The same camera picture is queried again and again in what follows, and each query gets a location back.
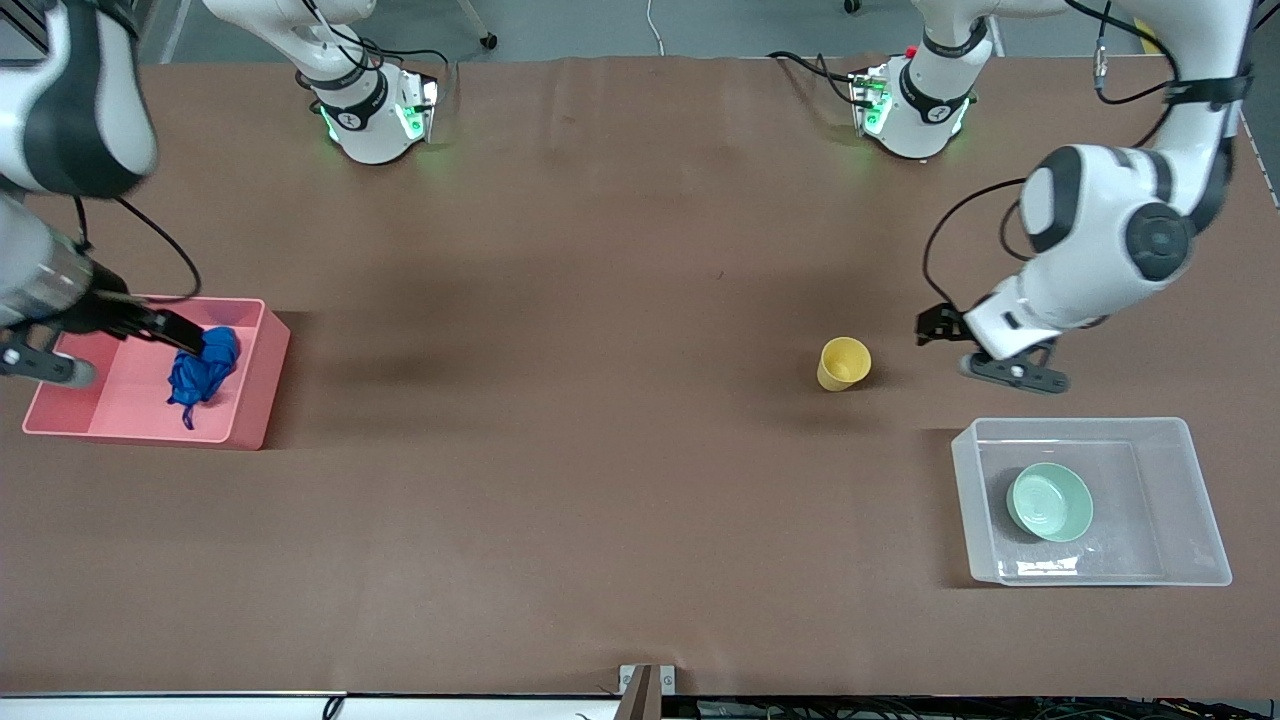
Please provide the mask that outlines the blue cloth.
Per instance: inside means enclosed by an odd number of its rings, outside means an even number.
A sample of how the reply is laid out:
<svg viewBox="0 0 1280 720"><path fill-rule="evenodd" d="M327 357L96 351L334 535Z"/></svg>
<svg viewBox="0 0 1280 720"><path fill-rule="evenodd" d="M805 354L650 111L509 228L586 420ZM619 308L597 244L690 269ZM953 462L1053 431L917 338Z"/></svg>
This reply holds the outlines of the blue cloth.
<svg viewBox="0 0 1280 720"><path fill-rule="evenodd" d="M230 327L206 329L202 340L204 350L198 354L179 351L175 355L168 377L170 395L166 402L183 407L182 423L187 430L195 430L195 407L214 398L241 356L239 338Z"/></svg>

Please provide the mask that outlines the clear plastic storage box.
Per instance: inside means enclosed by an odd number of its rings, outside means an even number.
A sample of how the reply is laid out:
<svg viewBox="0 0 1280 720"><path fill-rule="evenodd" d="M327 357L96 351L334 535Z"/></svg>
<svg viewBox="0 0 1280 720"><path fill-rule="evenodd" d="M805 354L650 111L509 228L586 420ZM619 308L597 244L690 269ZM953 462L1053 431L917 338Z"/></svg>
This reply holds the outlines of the clear plastic storage box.
<svg viewBox="0 0 1280 720"><path fill-rule="evenodd" d="M972 578L1006 587L1225 587L1233 573L1190 432L1174 416L980 418L951 443ZM1075 471L1091 529L1042 541L1010 518L1024 468Z"/></svg>

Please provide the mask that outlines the green ceramic bowl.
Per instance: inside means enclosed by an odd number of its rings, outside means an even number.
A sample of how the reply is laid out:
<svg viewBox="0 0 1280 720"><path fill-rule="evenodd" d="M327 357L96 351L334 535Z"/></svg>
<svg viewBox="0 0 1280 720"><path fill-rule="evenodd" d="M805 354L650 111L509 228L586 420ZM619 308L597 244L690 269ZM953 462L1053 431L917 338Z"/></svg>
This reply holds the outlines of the green ceramic bowl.
<svg viewBox="0 0 1280 720"><path fill-rule="evenodd" d="M1020 470L1007 488L1006 506L1021 530L1053 543L1080 539L1094 519L1094 501L1087 483L1056 462L1037 462Z"/></svg>

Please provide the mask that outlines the metal table bracket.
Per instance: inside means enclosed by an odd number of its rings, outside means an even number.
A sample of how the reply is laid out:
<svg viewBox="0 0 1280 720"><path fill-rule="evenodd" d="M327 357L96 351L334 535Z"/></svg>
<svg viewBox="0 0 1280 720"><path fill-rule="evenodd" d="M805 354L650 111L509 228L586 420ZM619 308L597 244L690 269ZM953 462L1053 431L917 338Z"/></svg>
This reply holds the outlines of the metal table bracket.
<svg viewBox="0 0 1280 720"><path fill-rule="evenodd" d="M621 665L618 680L620 703L613 720L664 720L663 700L676 696L676 665Z"/></svg>

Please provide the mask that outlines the yellow cup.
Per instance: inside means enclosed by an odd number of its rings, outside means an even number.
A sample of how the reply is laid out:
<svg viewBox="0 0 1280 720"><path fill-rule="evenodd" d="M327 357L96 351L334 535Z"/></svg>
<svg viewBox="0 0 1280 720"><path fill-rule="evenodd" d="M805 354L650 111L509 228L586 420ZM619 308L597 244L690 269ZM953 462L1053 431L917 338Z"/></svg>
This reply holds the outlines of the yellow cup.
<svg viewBox="0 0 1280 720"><path fill-rule="evenodd" d="M822 348L815 378L828 392L842 392L864 380L870 374L870 350L859 340L837 337Z"/></svg>

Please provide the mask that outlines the pink plastic bin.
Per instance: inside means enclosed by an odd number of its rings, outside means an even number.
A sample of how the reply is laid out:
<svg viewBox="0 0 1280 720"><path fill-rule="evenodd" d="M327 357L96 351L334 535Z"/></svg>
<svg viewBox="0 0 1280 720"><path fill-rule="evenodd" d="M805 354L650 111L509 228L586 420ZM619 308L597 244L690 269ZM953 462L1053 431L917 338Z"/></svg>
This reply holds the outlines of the pink plastic bin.
<svg viewBox="0 0 1280 720"><path fill-rule="evenodd" d="M228 327L239 345L233 373L186 428L183 407L169 404L177 351L142 340L64 334L56 351L90 363L96 377L83 389L40 383L22 429L105 445L224 448L262 447L291 331L260 299L197 297L175 311L202 328Z"/></svg>

